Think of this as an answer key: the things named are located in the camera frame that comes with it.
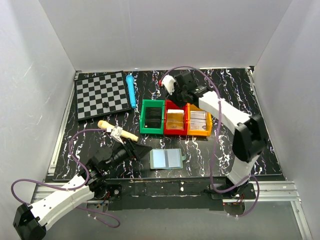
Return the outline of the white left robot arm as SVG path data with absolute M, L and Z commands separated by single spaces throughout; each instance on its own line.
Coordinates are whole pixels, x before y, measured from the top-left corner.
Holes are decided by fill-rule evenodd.
M 101 147 L 62 190 L 56 190 L 42 200 L 30 205 L 23 203 L 17 210 L 13 227 L 22 240 L 41 240 L 54 223 L 80 204 L 91 200 L 111 197 L 119 185 L 108 185 L 107 170 L 123 161 L 139 161 L 152 147 L 138 144 L 130 139 L 116 143 L 112 148 Z

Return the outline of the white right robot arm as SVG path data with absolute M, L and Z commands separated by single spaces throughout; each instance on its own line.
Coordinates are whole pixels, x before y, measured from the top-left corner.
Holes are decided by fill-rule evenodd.
M 251 171 L 268 143 L 268 133 L 260 114 L 242 112 L 220 97 L 216 87 L 198 85 L 190 71 L 171 76 L 166 74 L 160 80 L 167 98 L 178 107 L 187 104 L 211 114 L 218 120 L 218 127 L 225 126 L 233 134 L 232 151 L 234 162 L 225 184 L 216 187 L 210 184 L 211 194 L 226 194 L 237 199 L 245 192 L 251 178 Z

